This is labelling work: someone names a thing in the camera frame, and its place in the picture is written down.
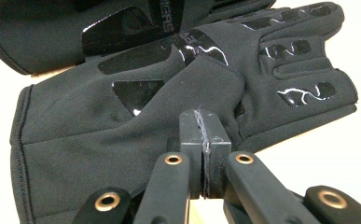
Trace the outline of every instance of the printed logo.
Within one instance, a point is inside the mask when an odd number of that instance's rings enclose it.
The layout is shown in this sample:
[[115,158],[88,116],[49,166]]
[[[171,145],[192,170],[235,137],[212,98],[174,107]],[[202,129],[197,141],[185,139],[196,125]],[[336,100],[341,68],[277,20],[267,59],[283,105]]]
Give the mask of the printed logo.
[[162,16],[163,32],[172,32],[174,24],[172,23],[171,2],[169,0],[160,0],[160,15]]

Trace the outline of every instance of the black rubber patch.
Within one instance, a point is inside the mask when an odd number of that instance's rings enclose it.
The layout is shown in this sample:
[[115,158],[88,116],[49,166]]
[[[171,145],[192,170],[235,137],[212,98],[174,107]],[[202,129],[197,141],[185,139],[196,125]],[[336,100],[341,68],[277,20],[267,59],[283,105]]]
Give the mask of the black rubber patch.
[[119,100],[135,117],[164,84],[162,80],[115,81],[112,87]]
[[105,0],[71,0],[76,11],[82,12],[92,7],[98,6]]
[[238,118],[238,117],[244,115],[245,113],[246,113],[246,110],[244,109],[242,101],[240,101],[235,108],[235,118]]
[[165,61],[171,51],[170,40],[163,39],[120,53],[100,63],[98,67],[105,75],[142,68]]
[[199,54],[206,54],[229,65],[226,54],[220,49],[204,32],[192,29],[182,34],[174,36],[174,45],[186,65],[189,65]]
[[268,56],[274,60],[286,57],[307,54],[312,51],[312,47],[306,40],[297,40],[291,43],[291,50],[282,45],[272,45],[264,48],[259,55]]
[[324,101],[336,94],[334,86],[328,82],[319,82],[314,87],[316,89],[316,94],[298,88],[278,91],[277,93],[288,105],[292,107],[307,105],[307,96],[310,96],[312,99],[318,101]]
[[149,0],[151,19],[139,7],[126,7],[86,27],[84,54],[106,55],[144,45],[180,31],[184,0]]
[[335,11],[334,6],[326,3],[313,4],[306,7],[294,8],[284,11],[280,14],[281,19],[273,17],[262,17],[255,20],[244,21],[242,25],[250,30],[260,30],[263,28],[271,27],[274,24],[296,21],[299,19],[299,13],[306,13],[314,17],[324,17]]

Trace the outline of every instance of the white surface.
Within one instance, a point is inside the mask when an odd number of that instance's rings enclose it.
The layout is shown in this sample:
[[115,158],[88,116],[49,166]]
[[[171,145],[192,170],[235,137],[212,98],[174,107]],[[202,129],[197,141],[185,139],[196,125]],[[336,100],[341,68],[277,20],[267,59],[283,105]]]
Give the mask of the white surface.
[[[319,1],[278,0],[274,7],[300,7]],[[304,195],[328,185],[361,203],[361,1],[337,0],[345,12],[342,30],[326,43],[334,67],[345,71],[359,94],[358,110],[343,119],[267,148],[257,155],[288,188]],[[8,142],[18,95],[35,82],[0,61],[0,223],[18,223],[10,181]],[[195,202],[205,223],[225,223],[221,203]]]

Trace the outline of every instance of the black glove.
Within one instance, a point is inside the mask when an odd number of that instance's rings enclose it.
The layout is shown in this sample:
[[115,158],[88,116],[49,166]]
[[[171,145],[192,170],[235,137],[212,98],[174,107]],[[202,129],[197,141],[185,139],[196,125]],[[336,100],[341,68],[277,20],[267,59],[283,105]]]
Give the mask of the black glove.
[[0,58],[22,74],[83,63],[275,0],[0,0]]
[[324,52],[342,22],[333,3],[263,10],[26,88],[11,137],[21,222],[69,222],[97,189],[132,194],[189,109],[214,112],[234,149],[254,152],[355,112],[352,81]]

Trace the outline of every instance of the brass grommet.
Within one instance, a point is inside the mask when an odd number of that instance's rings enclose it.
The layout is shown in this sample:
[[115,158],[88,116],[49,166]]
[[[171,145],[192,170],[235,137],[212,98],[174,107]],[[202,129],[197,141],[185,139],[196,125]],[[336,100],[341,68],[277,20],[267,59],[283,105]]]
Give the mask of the brass grommet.
[[243,163],[243,164],[250,164],[253,163],[253,157],[246,155],[246,154],[238,154],[236,156],[236,161]]
[[102,194],[95,202],[96,210],[100,212],[108,212],[117,207],[120,197],[115,192],[107,192]]
[[[332,192],[332,191],[323,189],[323,190],[320,190],[318,196],[319,196],[320,201],[322,201],[322,203],[325,203],[326,205],[328,205],[330,207],[342,209],[342,208],[345,208],[348,206],[348,203],[346,202],[346,200],[336,192]],[[329,200],[326,196],[334,197],[338,201],[333,202],[333,201]]]
[[165,162],[170,165],[177,165],[179,164],[183,159],[181,156],[178,155],[169,155],[165,158]]

